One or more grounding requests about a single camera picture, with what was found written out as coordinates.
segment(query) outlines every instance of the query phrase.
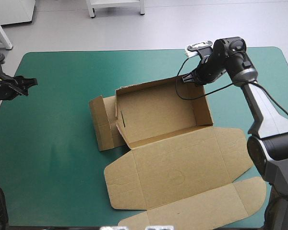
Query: cardboard tab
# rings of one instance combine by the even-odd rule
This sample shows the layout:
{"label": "cardboard tab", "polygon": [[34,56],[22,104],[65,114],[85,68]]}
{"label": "cardboard tab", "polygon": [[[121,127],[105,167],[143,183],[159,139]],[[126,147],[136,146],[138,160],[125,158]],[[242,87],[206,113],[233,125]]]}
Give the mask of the cardboard tab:
{"label": "cardboard tab", "polygon": [[123,219],[119,225],[130,230],[149,225],[173,225],[179,230],[217,229],[253,215],[265,196],[265,182],[254,177],[153,208]]}
{"label": "cardboard tab", "polygon": [[131,150],[104,173],[113,208],[147,210],[229,184],[251,166],[242,130],[206,126]]}
{"label": "cardboard tab", "polygon": [[100,151],[125,144],[116,127],[115,97],[99,96],[89,103]]}

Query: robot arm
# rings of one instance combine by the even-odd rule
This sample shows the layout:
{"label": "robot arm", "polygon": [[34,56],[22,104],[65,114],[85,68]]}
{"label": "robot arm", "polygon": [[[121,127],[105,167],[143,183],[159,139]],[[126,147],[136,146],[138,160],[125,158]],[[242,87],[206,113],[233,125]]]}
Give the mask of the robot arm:
{"label": "robot arm", "polygon": [[0,101],[12,100],[18,95],[28,95],[28,89],[37,85],[35,78],[26,79],[23,76],[10,77],[2,72],[4,55],[0,53]]}
{"label": "robot arm", "polygon": [[288,230],[288,120],[258,86],[258,73],[242,38],[218,39],[213,49],[211,45],[208,41],[186,48],[188,57],[199,55],[201,61],[182,81],[205,85],[227,72],[242,89],[254,118],[248,132],[248,153],[262,178],[272,185],[263,229]]}

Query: white cabinet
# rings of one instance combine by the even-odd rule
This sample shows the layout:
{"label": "white cabinet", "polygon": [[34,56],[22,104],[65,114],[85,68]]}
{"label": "white cabinet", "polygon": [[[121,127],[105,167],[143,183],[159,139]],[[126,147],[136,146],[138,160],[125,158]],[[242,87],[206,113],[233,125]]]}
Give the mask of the white cabinet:
{"label": "white cabinet", "polygon": [[0,24],[32,21],[35,0],[0,0]]}

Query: green tabletop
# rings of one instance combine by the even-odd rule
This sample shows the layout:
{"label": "green tabletop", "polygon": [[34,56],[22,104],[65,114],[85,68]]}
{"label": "green tabletop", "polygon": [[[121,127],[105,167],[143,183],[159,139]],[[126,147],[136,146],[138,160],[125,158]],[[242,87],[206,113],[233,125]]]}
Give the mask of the green tabletop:
{"label": "green tabletop", "polygon": [[[259,82],[288,109],[288,65],[281,50],[249,48],[248,54]],[[10,224],[116,225],[139,213],[110,205],[103,170],[128,148],[98,151],[88,102],[112,96],[120,86],[175,76],[185,58],[183,50],[26,54],[16,75],[37,78],[39,85],[0,108],[0,185]],[[182,73],[198,61],[191,59]],[[225,75],[205,89],[229,83]],[[212,94],[208,101],[215,126],[247,134],[253,119],[239,88]],[[238,180],[257,175],[253,167]],[[230,226],[260,227],[266,204],[267,199],[258,213]]]}

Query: unfolded cardboard box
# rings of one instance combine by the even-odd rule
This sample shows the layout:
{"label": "unfolded cardboard box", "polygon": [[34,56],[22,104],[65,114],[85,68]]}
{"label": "unfolded cardboard box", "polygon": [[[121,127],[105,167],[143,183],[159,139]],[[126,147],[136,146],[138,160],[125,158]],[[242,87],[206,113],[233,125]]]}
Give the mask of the unfolded cardboard box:
{"label": "unfolded cardboard box", "polygon": [[[104,171],[113,208],[146,210],[120,222],[131,230],[213,229],[252,215],[264,202],[261,178],[232,184],[252,166],[242,130],[214,127],[206,98],[180,99],[175,80],[122,87],[115,97],[90,102],[99,149],[124,142],[131,149]],[[179,91],[204,94],[194,84]]]}

